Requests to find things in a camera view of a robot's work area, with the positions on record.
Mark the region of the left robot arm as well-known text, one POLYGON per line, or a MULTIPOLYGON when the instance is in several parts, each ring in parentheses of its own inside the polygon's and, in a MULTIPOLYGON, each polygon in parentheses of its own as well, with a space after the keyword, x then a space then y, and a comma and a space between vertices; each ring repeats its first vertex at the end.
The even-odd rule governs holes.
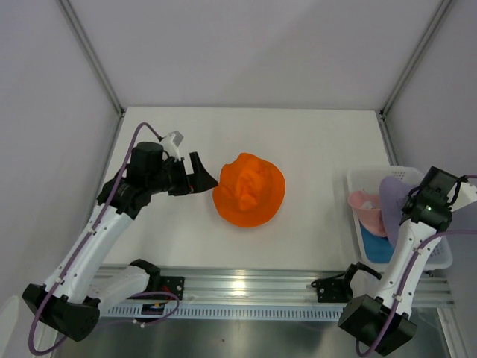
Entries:
POLYGON ((209 191, 218 185, 203 166, 199 154, 184 159, 166 142, 141 142, 129 148, 115 176, 107 181, 89 224, 54 273, 42 284, 29 284, 24 302, 43 323, 66 338, 79 342, 95 328, 108 309, 128 298, 161 298, 161 269, 143 259, 132 261, 125 272, 92 287, 92 281, 118 238, 133 223, 153 195, 184 196, 209 191))

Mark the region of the purple bucket hat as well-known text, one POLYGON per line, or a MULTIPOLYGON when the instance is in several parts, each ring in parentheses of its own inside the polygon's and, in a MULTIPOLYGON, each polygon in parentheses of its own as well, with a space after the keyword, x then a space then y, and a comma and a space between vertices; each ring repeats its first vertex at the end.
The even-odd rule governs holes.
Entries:
POLYGON ((407 201, 408 193, 415 187, 416 185, 404 183, 394 176, 388 176, 380 183, 379 200, 382 221, 387 239, 393 248, 396 247, 398 241, 402 208, 407 201))

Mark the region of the orange bucket hat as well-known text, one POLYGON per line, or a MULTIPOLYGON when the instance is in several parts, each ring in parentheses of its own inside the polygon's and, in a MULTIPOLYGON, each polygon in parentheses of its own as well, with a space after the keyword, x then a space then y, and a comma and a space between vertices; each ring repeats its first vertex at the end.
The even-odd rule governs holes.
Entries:
POLYGON ((223 166, 212 200, 219 216, 230 224, 258 227, 278 213, 285 192, 279 168, 254 154, 241 153, 223 166))

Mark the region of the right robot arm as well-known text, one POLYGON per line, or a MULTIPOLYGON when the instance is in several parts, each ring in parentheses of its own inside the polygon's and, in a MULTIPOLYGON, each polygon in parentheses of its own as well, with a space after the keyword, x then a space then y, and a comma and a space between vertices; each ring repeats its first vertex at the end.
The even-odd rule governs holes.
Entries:
POLYGON ((452 221, 455 204, 468 176, 457 177, 431 167, 418 184, 387 176, 379 201, 394 252, 380 274, 355 263, 335 276, 312 281, 320 303, 344 303, 338 326, 355 339, 359 357, 385 357, 409 342, 417 331, 411 319, 414 292, 425 265, 452 221))

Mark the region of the pink bucket hat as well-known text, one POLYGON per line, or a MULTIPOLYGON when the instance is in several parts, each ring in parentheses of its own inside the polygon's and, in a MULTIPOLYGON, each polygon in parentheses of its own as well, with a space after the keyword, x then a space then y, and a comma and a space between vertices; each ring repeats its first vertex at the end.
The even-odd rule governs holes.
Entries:
POLYGON ((355 191, 349 195, 347 203, 368 232, 378 237, 387 236, 378 195, 371 195, 362 190, 355 191))

